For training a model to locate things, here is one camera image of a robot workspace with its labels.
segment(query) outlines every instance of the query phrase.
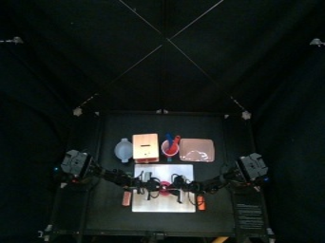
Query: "black table surface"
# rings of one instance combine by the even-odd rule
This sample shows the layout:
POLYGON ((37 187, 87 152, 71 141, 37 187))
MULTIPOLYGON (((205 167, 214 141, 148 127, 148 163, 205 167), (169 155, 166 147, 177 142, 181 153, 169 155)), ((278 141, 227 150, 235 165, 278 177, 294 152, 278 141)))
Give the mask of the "black table surface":
MULTIPOLYGON (((166 133, 181 135, 183 139, 213 140, 214 162, 187 162, 178 157, 167 162, 160 155, 160 164, 193 164, 194 179, 198 181, 218 176, 234 166, 238 157, 255 152, 250 122, 237 115, 107 113, 96 120, 102 124, 99 137, 94 136, 95 125, 88 120, 94 132, 87 130, 79 133, 74 138, 78 145, 71 145, 72 142, 70 147, 82 150, 88 144, 90 152, 107 170, 122 169, 134 173, 135 162, 131 160, 123 164, 114 154, 120 139, 127 138, 132 142, 134 134, 156 133, 159 144, 165 141, 166 133)), ((170 236, 234 235, 231 194, 226 188, 214 195, 206 195, 205 211, 132 213, 132 206, 122 206, 123 189, 103 179, 95 181, 84 210, 84 234, 146 235, 148 232, 163 232, 170 236)))

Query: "cardboard box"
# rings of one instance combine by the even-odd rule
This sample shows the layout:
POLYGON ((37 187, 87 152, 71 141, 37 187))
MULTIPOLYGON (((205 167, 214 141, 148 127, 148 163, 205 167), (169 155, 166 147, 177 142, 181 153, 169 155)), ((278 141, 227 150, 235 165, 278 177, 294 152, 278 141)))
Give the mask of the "cardboard box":
POLYGON ((158 134, 135 134, 132 137, 132 144, 136 163, 159 161, 158 134))

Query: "black backdrop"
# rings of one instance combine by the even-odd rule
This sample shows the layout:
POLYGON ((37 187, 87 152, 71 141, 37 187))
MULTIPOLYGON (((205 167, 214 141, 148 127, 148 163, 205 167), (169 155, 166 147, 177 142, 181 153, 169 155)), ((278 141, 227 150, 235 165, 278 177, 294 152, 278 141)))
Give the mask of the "black backdrop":
POLYGON ((324 10, 316 0, 3 1, 0 40, 24 44, 0 44, 1 238, 44 229, 72 109, 98 93, 86 113, 239 112, 233 96, 270 168, 272 228, 322 242, 325 47, 309 43, 325 39, 324 10))

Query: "orange object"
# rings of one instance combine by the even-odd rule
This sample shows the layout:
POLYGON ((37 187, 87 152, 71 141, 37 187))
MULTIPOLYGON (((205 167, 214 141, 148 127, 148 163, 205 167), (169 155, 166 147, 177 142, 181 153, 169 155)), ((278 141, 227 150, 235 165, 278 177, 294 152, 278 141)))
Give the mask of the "orange object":
POLYGON ((130 206, 131 195, 132 195, 132 193, 130 191, 124 191, 122 205, 126 207, 130 206))
POLYGON ((159 161, 158 134, 134 134, 132 143, 136 163, 159 161))
POLYGON ((181 136, 178 135, 173 141, 171 147, 169 148, 169 150, 166 151, 167 155, 173 155, 175 154, 175 152, 178 151, 178 142, 179 142, 181 136))
POLYGON ((206 200, 203 198, 203 196, 198 196, 197 197, 197 202, 198 202, 198 210, 203 211, 206 210, 206 200))

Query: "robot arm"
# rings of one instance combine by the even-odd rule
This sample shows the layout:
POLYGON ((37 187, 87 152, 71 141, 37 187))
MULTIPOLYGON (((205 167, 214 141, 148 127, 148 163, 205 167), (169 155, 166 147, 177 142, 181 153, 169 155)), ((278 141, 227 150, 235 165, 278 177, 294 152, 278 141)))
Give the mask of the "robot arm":
MULTIPOLYGON (((66 153, 62 168, 63 171, 74 175, 76 179, 95 176, 112 182, 126 190, 138 189, 139 192, 140 189, 146 189, 148 192, 158 192, 162 189, 156 178, 150 177, 148 180, 143 182, 142 177, 130 178, 122 170, 108 171, 92 160, 90 154, 76 150, 71 150, 66 153)), ((187 183, 183 176, 175 175, 167 190, 174 190, 175 196, 181 193, 181 190, 197 195, 203 195, 206 193, 213 194, 230 181, 243 186, 259 185, 267 180, 266 172, 267 167, 262 161, 262 156, 254 153, 247 157, 241 157, 237 161, 237 165, 229 172, 215 178, 187 183)))

